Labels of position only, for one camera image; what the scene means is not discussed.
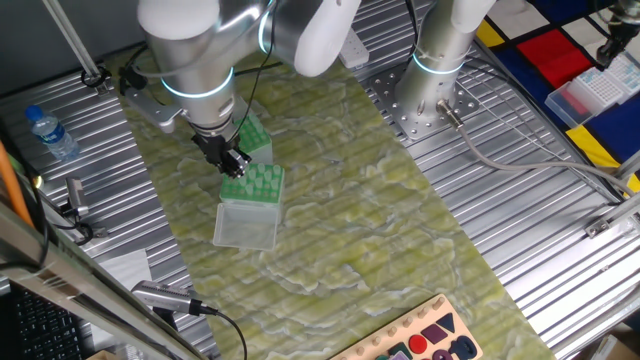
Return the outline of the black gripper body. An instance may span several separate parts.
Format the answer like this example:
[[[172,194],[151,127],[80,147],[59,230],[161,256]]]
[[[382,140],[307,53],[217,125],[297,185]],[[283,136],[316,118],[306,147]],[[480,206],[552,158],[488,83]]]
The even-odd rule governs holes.
[[[239,161],[231,154],[238,148],[238,141],[228,142],[223,136],[208,137],[200,134],[192,136],[192,141],[203,152],[205,159],[218,168],[237,168]]]

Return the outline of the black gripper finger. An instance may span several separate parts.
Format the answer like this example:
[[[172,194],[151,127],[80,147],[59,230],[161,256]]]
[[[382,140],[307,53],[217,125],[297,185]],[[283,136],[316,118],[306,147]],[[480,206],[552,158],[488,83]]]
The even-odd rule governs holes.
[[[230,155],[232,159],[235,161],[234,171],[236,173],[244,173],[247,166],[251,162],[251,157],[244,153],[239,148],[233,148],[230,150]]]
[[[235,168],[235,161],[232,159],[230,153],[224,153],[222,156],[221,164],[220,164],[220,171],[226,174],[230,178],[240,178],[245,174],[245,172],[236,173],[234,171],[234,168]]]

